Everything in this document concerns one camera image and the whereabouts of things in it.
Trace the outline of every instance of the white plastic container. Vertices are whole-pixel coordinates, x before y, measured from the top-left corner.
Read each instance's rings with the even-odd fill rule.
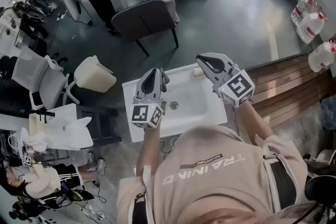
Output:
[[[334,63],[335,46],[331,42],[324,42],[317,47],[309,56],[308,64],[314,72]]]
[[[294,8],[292,14],[290,15],[290,18],[292,19],[293,23],[295,25],[298,25],[304,17],[307,15],[316,12],[314,0],[300,0],[297,4],[297,6]]]
[[[311,43],[314,37],[323,29],[326,20],[328,19],[322,13],[309,14],[297,27],[299,37],[304,43]]]
[[[103,66],[97,56],[86,58],[75,70],[76,84],[80,88],[107,92],[117,81],[113,72]]]

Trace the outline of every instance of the trash can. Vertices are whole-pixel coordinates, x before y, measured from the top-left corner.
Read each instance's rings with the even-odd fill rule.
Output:
[[[86,58],[75,70],[76,84],[80,88],[107,92],[117,81],[113,72],[103,66],[97,56]]]

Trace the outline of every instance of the sink drain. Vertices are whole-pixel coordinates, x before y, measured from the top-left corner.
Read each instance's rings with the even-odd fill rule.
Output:
[[[179,103],[177,103],[176,101],[173,101],[173,102],[170,103],[169,106],[172,110],[175,110],[175,109],[178,109]]]

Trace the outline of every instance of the office chair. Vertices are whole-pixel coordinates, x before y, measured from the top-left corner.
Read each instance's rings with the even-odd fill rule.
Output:
[[[147,0],[138,3],[117,12],[111,22],[128,41],[135,41],[147,57],[149,54],[139,38],[164,30],[172,30],[176,48],[178,48],[174,0]]]
[[[62,93],[63,105],[66,104],[67,96],[79,104],[70,93],[76,81],[68,84],[70,75],[64,76],[62,71],[63,67],[49,56],[42,57],[24,47],[15,63],[12,79],[29,90],[31,107],[34,110],[43,107],[47,110],[53,109]]]

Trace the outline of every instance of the plastic water bottle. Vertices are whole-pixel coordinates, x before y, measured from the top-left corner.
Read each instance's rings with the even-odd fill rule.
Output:
[[[323,29],[326,20],[322,13],[309,14],[299,23],[296,32],[304,43],[309,44]]]
[[[294,8],[290,18],[295,25],[298,25],[305,16],[315,12],[314,10],[314,0],[300,0],[297,6]]]
[[[319,72],[322,68],[334,63],[335,52],[335,44],[332,41],[322,43],[308,56],[310,69]]]

